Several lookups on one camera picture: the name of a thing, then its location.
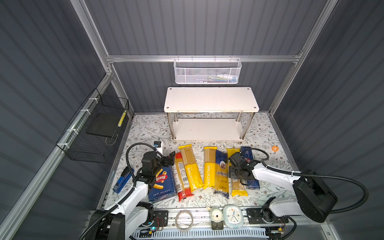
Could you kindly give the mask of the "blue Barilla spaghetti box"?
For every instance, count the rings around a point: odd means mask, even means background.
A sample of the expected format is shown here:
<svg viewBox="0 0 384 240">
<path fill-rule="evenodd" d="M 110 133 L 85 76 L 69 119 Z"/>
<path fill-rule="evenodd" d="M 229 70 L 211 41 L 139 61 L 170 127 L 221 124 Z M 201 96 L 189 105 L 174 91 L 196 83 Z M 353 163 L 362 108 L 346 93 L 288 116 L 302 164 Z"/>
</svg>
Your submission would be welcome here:
<svg viewBox="0 0 384 240">
<path fill-rule="evenodd" d="M 252 151 L 250 150 L 251 147 L 241 147 L 241 152 L 243 154 L 243 157 L 247 160 L 247 162 L 250 162 L 254 160 L 254 156 Z M 242 181 L 242 184 L 246 184 L 248 190 L 257 190 L 260 189 L 260 183 L 258 180 L 244 180 Z"/>
</svg>

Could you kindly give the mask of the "yellow spaghetti bag with barcode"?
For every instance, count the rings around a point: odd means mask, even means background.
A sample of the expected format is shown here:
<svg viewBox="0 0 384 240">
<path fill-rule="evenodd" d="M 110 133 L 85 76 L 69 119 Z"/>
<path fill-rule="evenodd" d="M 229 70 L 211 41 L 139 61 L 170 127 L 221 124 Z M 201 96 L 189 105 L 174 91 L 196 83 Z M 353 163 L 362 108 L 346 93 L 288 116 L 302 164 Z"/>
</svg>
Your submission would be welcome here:
<svg viewBox="0 0 384 240">
<path fill-rule="evenodd" d="M 240 149 L 235 149 L 235 148 L 227 149 L 228 157 L 232 156 L 234 153 L 239 153 L 239 152 L 240 152 Z M 232 193 L 231 193 L 232 197 L 236 197 L 236 196 L 247 197 L 248 196 L 248 193 L 245 190 L 245 187 L 242 185 L 242 183 L 239 179 L 230 178 L 230 180 L 231 180 L 231 185 L 232 185 Z"/>
</svg>

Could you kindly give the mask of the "dark blue spaghetti bag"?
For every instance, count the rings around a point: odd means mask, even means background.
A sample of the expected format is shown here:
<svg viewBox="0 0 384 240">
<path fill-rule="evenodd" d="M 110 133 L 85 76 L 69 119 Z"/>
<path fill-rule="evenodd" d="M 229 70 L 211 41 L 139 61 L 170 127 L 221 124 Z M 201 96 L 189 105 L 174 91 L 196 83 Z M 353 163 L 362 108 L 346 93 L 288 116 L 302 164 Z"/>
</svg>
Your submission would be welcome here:
<svg viewBox="0 0 384 240">
<path fill-rule="evenodd" d="M 215 194 L 229 198 L 229 164 L 227 154 L 216 150 L 215 160 Z"/>
</svg>

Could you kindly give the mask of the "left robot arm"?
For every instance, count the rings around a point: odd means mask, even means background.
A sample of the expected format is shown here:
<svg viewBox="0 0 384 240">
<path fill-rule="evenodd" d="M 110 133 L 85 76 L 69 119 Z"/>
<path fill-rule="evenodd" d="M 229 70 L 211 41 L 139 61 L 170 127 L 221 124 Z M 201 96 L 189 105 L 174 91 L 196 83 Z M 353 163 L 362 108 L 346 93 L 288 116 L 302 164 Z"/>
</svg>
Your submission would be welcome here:
<svg viewBox="0 0 384 240">
<path fill-rule="evenodd" d="M 134 171 L 129 153 L 136 146 L 146 146 L 151 150 L 143 155 L 142 167 Z M 132 187 L 109 208 L 94 212 L 80 240 L 133 240 L 132 234 L 140 225 L 154 221 L 153 204 L 142 199 L 154 188 L 162 169 L 175 163 L 175 152 L 163 156 L 162 141 L 155 141 L 153 145 L 135 143 L 126 151 L 126 163 L 125 171 L 132 176 Z"/>
</svg>

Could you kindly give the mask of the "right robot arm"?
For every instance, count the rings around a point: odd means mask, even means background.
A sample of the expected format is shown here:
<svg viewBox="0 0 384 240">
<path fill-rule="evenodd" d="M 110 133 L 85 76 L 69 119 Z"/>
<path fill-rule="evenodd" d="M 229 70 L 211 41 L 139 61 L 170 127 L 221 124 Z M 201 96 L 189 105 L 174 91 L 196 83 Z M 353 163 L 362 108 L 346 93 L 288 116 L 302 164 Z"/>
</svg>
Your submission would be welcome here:
<svg viewBox="0 0 384 240">
<path fill-rule="evenodd" d="M 362 206 L 369 198 L 368 189 L 358 181 L 333 175 L 319 175 L 312 170 L 305 172 L 287 171 L 266 164 L 269 155 L 260 160 L 246 160 L 245 152 L 236 152 L 228 158 L 231 179 L 258 180 L 278 185 L 292 193 L 291 197 L 269 198 L 260 210 L 266 223 L 273 223 L 280 217 L 306 216 L 310 220 L 323 223 L 328 215 L 345 213 Z M 324 179 L 345 181 L 362 189 L 363 196 L 355 204 L 335 209 L 336 194 Z"/>
</svg>

